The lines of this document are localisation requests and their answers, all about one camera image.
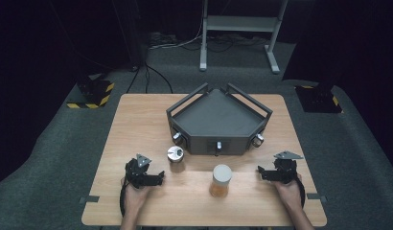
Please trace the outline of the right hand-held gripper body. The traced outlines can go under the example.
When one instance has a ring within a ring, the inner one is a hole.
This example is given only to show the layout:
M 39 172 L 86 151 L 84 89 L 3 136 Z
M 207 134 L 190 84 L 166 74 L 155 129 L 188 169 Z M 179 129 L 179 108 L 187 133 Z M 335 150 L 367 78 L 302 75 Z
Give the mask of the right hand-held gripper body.
M 297 160 L 302 159 L 301 155 L 284 150 L 274 155 L 273 162 L 276 169 L 276 181 L 288 184 L 291 180 L 297 178 Z

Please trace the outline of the grey tape piece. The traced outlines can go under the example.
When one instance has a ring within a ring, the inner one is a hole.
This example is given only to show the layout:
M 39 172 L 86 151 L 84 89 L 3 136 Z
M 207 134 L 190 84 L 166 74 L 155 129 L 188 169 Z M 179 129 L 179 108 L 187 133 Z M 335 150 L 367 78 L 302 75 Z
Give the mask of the grey tape piece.
M 326 203 L 328 201 L 326 196 L 317 194 L 317 193 L 306 193 L 307 199 L 316 199 L 322 203 Z
M 100 197 L 97 195 L 88 195 L 88 196 L 80 196 L 79 198 L 79 204 L 85 204 L 87 202 L 95 202 L 97 203 L 99 201 Z

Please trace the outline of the person's right hand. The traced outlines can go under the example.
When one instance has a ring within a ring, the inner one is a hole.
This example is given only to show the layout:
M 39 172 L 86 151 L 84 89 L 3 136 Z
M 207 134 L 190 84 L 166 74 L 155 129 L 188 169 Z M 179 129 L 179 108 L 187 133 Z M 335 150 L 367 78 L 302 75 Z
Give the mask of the person's right hand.
M 273 185 L 289 211 L 296 211 L 302 208 L 300 185 L 296 179 L 291 180 L 288 184 L 275 181 Z

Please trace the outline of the black yellow striped base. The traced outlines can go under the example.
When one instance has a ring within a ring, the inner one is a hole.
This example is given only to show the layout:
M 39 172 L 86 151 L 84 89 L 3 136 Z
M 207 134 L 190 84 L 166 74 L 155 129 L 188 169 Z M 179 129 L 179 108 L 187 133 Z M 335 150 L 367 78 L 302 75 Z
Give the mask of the black yellow striped base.
M 69 93 L 66 105 L 69 108 L 100 108 L 109 100 L 114 83 L 109 80 L 91 79 L 79 80 Z

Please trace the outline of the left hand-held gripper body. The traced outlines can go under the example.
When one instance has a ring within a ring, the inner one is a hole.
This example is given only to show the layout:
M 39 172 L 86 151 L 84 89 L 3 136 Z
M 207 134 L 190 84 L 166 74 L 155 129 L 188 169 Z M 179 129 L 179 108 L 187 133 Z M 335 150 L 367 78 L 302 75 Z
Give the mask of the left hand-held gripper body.
M 148 157 L 137 153 L 135 158 L 126 163 L 126 181 L 136 189 L 149 186 L 150 177 L 147 175 L 147 170 L 150 162 L 151 160 Z

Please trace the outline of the white lid spice jar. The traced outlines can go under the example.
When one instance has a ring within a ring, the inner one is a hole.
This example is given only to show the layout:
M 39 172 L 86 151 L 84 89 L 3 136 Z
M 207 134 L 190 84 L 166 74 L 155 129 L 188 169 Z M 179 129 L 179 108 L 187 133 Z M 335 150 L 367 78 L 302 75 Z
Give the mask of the white lid spice jar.
M 231 179 L 232 170 L 227 165 L 216 165 L 213 169 L 212 182 L 209 189 L 210 194 L 214 197 L 227 196 Z

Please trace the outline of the person's left hand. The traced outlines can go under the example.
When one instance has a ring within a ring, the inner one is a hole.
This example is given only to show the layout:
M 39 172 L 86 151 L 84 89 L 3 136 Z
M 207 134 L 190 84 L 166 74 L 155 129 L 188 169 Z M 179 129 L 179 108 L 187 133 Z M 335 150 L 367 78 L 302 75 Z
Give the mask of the person's left hand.
M 121 179 L 121 185 L 124 188 L 124 209 L 126 213 L 133 214 L 138 212 L 143 207 L 147 200 L 149 192 L 152 187 L 144 187 L 136 189 L 131 184 L 129 184 L 124 178 Z

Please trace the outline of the grey metal stand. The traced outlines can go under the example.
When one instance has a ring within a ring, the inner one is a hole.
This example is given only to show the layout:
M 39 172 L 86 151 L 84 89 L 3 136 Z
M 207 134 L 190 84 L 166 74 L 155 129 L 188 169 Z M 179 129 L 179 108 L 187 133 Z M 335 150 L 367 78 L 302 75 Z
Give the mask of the grey metal stand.
M 265 46 L 266 56 L 273 74 L 279 74 L 280 68 L 273 54 L 273 49 L 284 19 L 289 0 L 282 0 L 276 17 L 209 15 L 208 0 L 202 0 L 202 35 L 200 46 L 199 70 L 207 69 L 207 33 L 209 31 L 271 33 Z

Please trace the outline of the silver lid spice jar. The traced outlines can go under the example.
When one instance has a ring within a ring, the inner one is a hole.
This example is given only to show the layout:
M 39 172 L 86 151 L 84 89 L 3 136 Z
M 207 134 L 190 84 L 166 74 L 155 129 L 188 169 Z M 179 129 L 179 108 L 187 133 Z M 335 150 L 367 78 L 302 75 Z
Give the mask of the silver lid spice jar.
M 167 150 L 167 158 L 170 162 L 170 168 L 173 173 L 184 171 L 184 150 L 178 146 L 172 146 Z

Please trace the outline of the dark grey corner rack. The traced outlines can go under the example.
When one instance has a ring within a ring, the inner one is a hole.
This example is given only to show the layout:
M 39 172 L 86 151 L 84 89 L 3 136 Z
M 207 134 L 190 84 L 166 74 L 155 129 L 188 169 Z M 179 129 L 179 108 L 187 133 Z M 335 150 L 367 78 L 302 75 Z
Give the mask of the dark grey corner rack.
M 272 110 L 232 83 L 204 83 L 166 113 L 173 142 L 189 153 L 242 155 L 263 143 Z

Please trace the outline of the black base with yellow edge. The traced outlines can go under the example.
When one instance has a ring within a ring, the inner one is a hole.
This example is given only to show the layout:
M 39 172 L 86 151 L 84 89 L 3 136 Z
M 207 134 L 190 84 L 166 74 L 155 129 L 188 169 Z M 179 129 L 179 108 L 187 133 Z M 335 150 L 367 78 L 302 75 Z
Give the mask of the black base with yellow edge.
M 305 112 L 341 113 L 342 108 L 330 89 L 319 86 L 297 85 L 295 92 Z

